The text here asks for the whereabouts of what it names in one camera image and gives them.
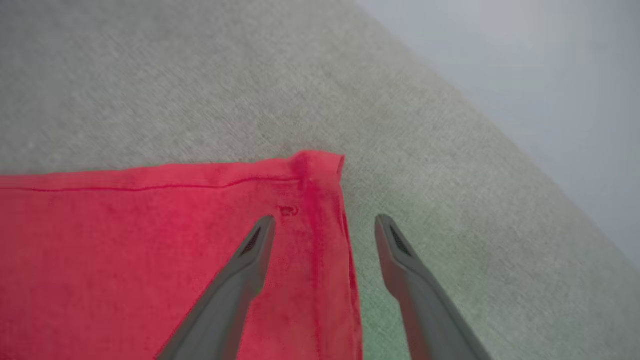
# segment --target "red cloth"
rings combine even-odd
[[[0,177],[0,357],[152,359],[263,215],[239,359],[362,358],[343,156]]]

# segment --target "gray carpet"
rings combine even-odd
[[[0,14],[2,174],[344,152],[366,359],[408,359],[381,212],[496,359],[640,354],[635,268],[355,5],[4,0]]]

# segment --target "white wall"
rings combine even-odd
[[[357,2],[640,267],[640,1]]]

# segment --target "vent slot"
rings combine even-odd
[[[394,236],[394,240],[396,241],[397,248],[400,249],[400,251],[404,252],[405,254],[411,256],[411,254],[409,253],[409,249],[407,249],[406,246],[404,246],[402,239],[400,239],[400,235],[396,233],[393,227],[390,226],[389,229],[391,229],[391,234]]]
[[[260,235],[260,230],[262,230],[262,229],[258,229],[258,231],[256,231],[255,234],[253,234],[253,237],[251,238],[251,240],[249,240],[249,243],[246,244],[246,246],[244,247],[244,249],[240,253],[240,256],[245,255],[247,252],[253,250],[253,247],[255,246],[255,243],[258,241],[258,236]]]

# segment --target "small stain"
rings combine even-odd
[[[294,217],[298,214],[298,208],[295,206],[279,206],[280,213],[283,217]]]

